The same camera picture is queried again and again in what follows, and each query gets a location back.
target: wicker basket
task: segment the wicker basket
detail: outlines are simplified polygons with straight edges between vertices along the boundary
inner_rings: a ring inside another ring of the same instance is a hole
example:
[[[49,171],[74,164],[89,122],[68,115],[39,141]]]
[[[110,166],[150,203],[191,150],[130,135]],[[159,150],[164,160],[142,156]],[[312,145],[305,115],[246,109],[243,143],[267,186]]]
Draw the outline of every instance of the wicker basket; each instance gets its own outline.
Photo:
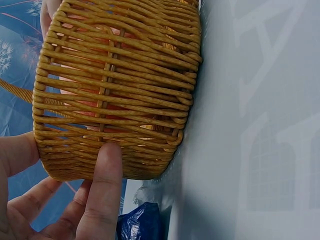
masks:
[[[64,0],[33,90],[46,171],[58,181],[92,179],[99,148],[117,142],[124,178],[161,175],[193,104],[200,32],[198,0]]]

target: hand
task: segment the hand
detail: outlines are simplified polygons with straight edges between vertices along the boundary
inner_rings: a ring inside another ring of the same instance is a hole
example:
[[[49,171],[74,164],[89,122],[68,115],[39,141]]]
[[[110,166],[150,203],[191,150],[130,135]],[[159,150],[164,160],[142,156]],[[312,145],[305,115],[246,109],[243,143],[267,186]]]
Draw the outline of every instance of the hand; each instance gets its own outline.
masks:
[[[52,18],[54,17],[55,12],[59,8],[62,0],[43,0],[40,11],[40,24],[43,40],[47,35],[49,26]]]
[[[8,202],[8,177],[39,159],[32,132],[0,137],[0,239],[1,240],[114,240],[122,188],[121,149],[102,146],[93,182],[84,181],[60,219],[40,232],[30,223],[58,190],[61,182],[47,177],[24,195]]]

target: woven basket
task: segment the woven basket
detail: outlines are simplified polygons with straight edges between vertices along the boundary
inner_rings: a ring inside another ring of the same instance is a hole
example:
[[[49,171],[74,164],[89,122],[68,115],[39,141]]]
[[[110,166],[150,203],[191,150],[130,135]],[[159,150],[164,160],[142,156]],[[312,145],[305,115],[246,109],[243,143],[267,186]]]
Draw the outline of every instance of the woven basket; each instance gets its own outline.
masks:
[[[124,178],[161,175],[193,104],[200,32],[198,0],[64,0],[33,90],[34,136],[49,175],[91,180],[106,142],[121,146]],[[0,83],[32,101],[28,90]]]

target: blue fabric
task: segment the blue fabric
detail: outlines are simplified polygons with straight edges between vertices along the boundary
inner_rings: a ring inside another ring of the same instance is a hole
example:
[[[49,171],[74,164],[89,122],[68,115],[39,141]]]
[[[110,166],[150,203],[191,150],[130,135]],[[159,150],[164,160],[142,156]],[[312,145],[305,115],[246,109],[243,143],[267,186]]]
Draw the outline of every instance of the blue fabric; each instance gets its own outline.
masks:
[[[0,1],[0,77],[8,83],[31,90],[43,43],[40,27],[41,0]],[[0,136],[16,136],[33,128],[32,106],[0,88]],[[47,177],[42,164],[9,179],[9,199],[22,195]],[[40,231],[54,223],[73,199],[81,180],[63,184],[32,226]],[[127,181],[123,180],[121,208]]]

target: gray wall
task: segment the gray wall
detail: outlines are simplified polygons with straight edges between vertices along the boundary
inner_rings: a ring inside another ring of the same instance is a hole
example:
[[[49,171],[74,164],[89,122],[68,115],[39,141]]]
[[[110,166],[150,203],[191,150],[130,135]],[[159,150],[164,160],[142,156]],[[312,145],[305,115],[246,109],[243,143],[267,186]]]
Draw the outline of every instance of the gray wall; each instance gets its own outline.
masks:
[[[142,201],[168,239],[320,237],[320,2],[202,0],[184,142]]]

